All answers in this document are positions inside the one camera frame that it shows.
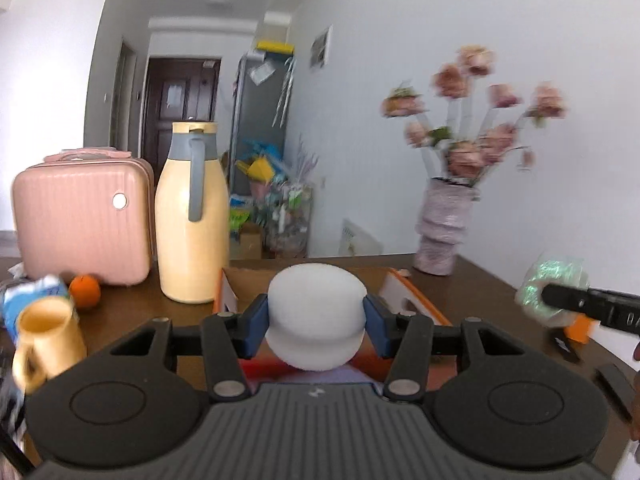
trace gray handle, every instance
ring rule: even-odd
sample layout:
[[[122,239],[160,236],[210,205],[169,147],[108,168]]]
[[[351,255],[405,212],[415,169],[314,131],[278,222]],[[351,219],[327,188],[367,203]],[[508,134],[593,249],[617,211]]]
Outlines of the gray handle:
[[[189,176],[189,222],[199,222],[202,218],[204,195],[204,159],[203,139],[189,139],[191,152],[191,173]]]

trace ceiling light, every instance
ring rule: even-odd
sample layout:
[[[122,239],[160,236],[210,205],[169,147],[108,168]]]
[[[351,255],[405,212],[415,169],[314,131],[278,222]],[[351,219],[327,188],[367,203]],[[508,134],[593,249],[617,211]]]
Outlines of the ceiling light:
[[[207,0],[207,5],[212,7],[231,7],[231,0]]]

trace thermos lid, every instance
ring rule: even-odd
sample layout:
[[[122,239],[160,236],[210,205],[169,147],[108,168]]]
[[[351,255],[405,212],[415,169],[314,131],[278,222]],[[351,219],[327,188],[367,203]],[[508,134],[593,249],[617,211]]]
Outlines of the thermos lid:
[[[195,130],[203,134],[215,134],[218,131],[218,123],[174,123],[174,134],[190,134]]]

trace circular pad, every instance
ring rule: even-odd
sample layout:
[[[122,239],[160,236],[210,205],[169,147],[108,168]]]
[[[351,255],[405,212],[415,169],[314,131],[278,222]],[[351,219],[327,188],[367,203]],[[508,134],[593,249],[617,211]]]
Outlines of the circular pad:
[[[607,427],[589,381],[544,356],[486,356],[438,391],[433,413],[463,453],[488,464],[539,470],[588,458]]]
[[[27,400],[27,427],[43,458],[120,468],[162,456],[190,436],[200,402],[185,380],[144,357],[96,357]]]

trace orange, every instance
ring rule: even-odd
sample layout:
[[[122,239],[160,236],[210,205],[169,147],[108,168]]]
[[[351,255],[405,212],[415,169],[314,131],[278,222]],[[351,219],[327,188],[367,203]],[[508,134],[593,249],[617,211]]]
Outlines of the orange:
[[[94,307],[100,301],[100,283],[88,274],[76,276],[69,283],[69,294],[78,310]]]

